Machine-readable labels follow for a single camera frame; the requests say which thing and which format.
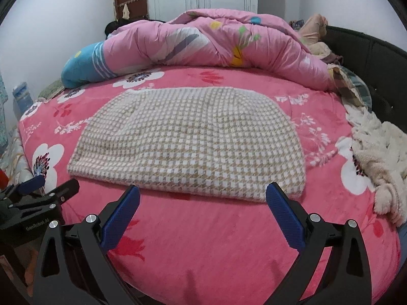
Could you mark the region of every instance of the leather headboard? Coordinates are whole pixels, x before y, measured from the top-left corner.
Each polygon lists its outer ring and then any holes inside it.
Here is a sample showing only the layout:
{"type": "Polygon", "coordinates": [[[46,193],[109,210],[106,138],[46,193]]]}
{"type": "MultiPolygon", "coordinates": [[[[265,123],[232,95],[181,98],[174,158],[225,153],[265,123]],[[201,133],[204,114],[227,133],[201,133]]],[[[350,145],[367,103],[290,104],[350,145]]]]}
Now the leather headboard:
{"type": "Polygon", "coordinates": [[[407,132],[407,52],[364,33],[327,27],[323,41],[368,85],[373,111],[407,132]]]}

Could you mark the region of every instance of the orange object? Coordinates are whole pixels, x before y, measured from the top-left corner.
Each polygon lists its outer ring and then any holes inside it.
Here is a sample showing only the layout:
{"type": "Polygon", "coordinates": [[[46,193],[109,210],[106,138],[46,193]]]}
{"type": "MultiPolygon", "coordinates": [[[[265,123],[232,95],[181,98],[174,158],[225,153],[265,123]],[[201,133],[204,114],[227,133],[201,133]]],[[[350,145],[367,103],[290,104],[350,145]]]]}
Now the orange object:
{"type": "Polygon", "coordinates": [[[0,189],[4,190],[9,184],[9,177],[0,169],[0,189]]]}

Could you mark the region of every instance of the plaid cloth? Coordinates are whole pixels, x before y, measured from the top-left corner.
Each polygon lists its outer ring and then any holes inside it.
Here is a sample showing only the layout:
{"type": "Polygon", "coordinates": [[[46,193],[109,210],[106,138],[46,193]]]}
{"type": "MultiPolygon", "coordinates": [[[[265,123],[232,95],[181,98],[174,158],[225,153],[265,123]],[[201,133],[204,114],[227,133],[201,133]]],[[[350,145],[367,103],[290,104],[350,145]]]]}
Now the plaid cloth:
{"type": "Polygon", "coordinates": [[[329,64],[328,71],[335,81],[339,94],[354,106],[365,106],[372,112],[372,97],[365,82],[351,70],[329,64]]]}

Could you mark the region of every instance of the silver bolt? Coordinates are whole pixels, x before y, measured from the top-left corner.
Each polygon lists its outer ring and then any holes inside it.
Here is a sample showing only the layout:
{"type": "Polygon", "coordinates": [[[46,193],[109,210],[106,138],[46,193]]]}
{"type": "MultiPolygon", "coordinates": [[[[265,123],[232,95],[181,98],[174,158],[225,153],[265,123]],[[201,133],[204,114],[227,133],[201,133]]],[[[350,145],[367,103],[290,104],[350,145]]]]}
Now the silver bolt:
{"type": "Polygon", "coordinates": [[[90,215],[88,215],[87,217],[86,217],[86,222],[88,222],[88,223],[92,223],[92,222],[94,222],[95,220],[96,220],[96,216],[94,215],[94,214],[90,214],[90,215]]]}
{"type": "Polygon", "coordinates": [[[56,226],[58,226],[58,221],[56,221],[56,220],[51,221],[49,226],[50,226],[50,228],[55,228],[56,226]]]}
{"type": "Polygon", "coordinates": [[[349,226],[351,226],[352,228],[356,228],[356,226],[357,226],[357,223],[356,223],[356,221],[354,221],[354,220],[349,220],[349,221],[347,222],[347,224],[348,224],[349,226]]]}
{"type": "Polygon", "coordinates": [[[311,219],[311,221],[314,222],[320,222],[321,221],[321,217],[319,215],[317,215],[316,213],[313,213],[309,216],[309,218],[311,219]]]}

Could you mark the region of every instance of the bed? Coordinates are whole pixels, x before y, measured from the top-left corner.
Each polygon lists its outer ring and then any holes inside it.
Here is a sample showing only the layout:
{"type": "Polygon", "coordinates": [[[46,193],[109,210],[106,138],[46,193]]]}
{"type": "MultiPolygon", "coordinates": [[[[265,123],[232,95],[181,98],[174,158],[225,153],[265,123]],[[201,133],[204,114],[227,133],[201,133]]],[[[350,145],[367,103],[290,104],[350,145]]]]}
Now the bed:
{"type": "MultiPolygon", "coordinates": [[[[250,22],[259,25],[253,15],[250,22]]],[[[211,30],[219,29],[218,23],[211,24],[211,30]]],[[[406,68],[389,70],[386,68],[391,68],[391,63],[381,62],[380,68],[375,64],[383,50],[404,63],[405,56],[377,39],[333,27],[328,28],[325,42],[345,57],[345,66],[377,89],[372,92],[377,115],[405,129],[402,114],[398,113],[401,102],[393,101],[397,95],[385,92],[383,86],[389,77],[396,77],[394,72],[405,72],[406,68]],[[385,82],[379,75],[369,76],[379,69],[386,76],[385,82]]],[[[237,49],[230,65],[233,68],[160,65],[67,90],[47,103],[35,103],[19,124],[32,171],[46,175],[45,191],[67,181],[70,175],[66,166],[86,125],[101,107],[127,89],[254,90],[277,104],[295,126],[304,151],[307,179],[298,200],[308,212],[318,212],[327,221],[358,222],[371,265],[373,302],[389,303],[389,297],[397,292],[392,288],[398,289],[407,271],[403,266],[397,274],[400,238],[385,216],[373,212],[374,187],[353,160],[352,127],[340,98],[330,91],[303,86],[298,83],[301,80],[287,80],[278,72],[236,68],[245,66],[239,64],[241,60],[241,50],[237,49]]],[[[97,214],[125,189],[100,180],[78,180],[80,192],[63,206],[67,223],[97,214]]],[[[263,304],[296,258],[297,252],[288,247],[264,203],[154,189],[142,189],[141,194],[140,207],[109,258],[128,284],[160,302],[246,304],[250,299],[252,304],[263,304]]],[[[315,291],[328,256],[329,252],[323,254],[304,297],[315,291]]]]}

